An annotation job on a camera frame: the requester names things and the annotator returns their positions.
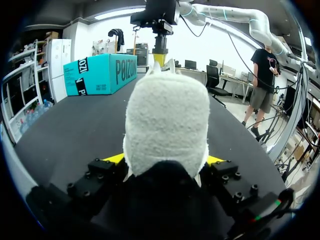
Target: sneaker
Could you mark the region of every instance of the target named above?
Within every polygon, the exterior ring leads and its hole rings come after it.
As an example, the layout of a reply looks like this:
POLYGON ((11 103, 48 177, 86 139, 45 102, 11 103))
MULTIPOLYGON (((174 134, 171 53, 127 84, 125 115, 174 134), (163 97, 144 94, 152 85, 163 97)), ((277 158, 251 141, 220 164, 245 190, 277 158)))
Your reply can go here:
POLYGON ((256 137, 259 137, 259 136, 260 136, 257 127, 254 127, 254 126, 253 126, 253 127, 251 128, 251 132, 253 132, 253 134, 254 134, 256 137))

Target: black work surface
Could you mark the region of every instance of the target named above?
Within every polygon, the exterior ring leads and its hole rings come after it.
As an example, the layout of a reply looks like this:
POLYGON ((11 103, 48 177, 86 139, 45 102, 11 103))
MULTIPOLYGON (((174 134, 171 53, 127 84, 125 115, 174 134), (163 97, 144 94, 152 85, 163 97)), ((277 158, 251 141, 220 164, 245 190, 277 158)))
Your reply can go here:
MULTIPOLYGON (((138 79, 113 95, 72 96, 42 115, 16 144, 21 162, 38 184, 53 183, 66 191, 87 170, 95 158, 123 152, 126 106, 138 79)), ((272 161, 248 130, 224 107, 210 98, 209 154, 231 160, 249 183, 257 184, 262 195, 279 194, 285 185, 272 161)), ((225 234, 233 220, 216 204, 225 234)), ((275 222, 278 225, 283 217, 275 222)))

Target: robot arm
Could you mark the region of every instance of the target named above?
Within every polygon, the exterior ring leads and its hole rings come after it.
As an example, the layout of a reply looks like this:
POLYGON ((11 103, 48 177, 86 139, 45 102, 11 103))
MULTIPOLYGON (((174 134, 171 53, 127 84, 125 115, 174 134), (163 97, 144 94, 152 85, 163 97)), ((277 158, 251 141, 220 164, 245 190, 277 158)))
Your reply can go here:
POLYGON ((290 66, 299 71, 300 62, 305 61, 310 66, 307 67, 309 77, 316 77, 317 72, 314 70, 316 66, 311 61, 292 54, 277 36, 270 32, 269 19, 264 12, 257 9, 190 4, 190 2, 192 1, 180 1, 179 11, 181 16, 193 25, 204 26, 206 18, 249 24, 249 34, 264 45, 270 46, 282 66, 290 66))

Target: white towel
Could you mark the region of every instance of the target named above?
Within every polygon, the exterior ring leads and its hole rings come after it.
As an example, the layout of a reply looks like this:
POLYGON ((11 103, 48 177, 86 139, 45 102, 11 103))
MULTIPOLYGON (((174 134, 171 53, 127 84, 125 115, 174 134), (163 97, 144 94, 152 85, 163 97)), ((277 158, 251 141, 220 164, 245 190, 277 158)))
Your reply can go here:
POLYGON ((194 178, 207 161, 207 89, 197 80, 151 72, 139 80, 126 109, 123 152, 135 176, 172 160, 194 178))

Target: teal cardboard box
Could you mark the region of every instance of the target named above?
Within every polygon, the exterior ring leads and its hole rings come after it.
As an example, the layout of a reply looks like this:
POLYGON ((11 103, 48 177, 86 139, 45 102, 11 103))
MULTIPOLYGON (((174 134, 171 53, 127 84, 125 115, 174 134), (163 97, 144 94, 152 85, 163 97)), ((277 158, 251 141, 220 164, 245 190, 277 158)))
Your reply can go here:
POLYGON ((63 66, 68 96, 114 94, 137 77, 137 56, 101 54, 63 66))

